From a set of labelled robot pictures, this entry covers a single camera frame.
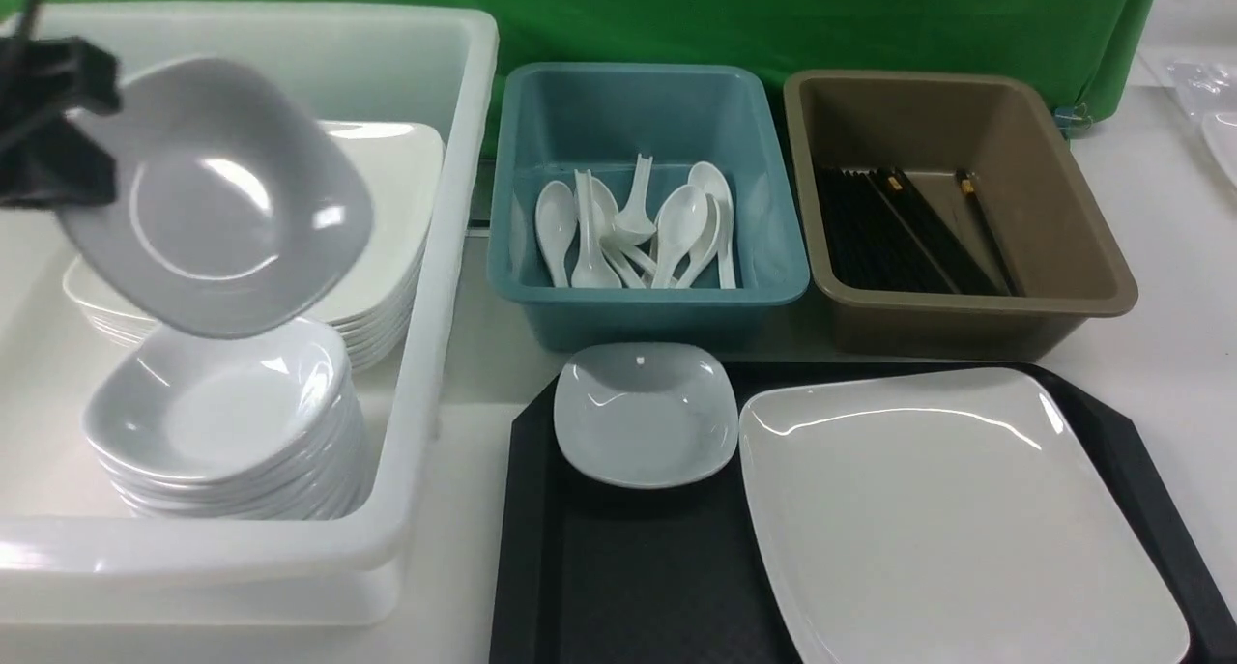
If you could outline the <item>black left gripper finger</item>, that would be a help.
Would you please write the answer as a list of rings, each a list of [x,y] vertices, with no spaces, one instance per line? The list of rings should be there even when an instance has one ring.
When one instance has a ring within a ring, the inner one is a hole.
[[[4,209],[110,205],[116,160],[71,121],[71,113],[120,113],[119,62],[79,36],[27,45],[5,36],[2,54],[12,52],[17,61],[2,72]]]

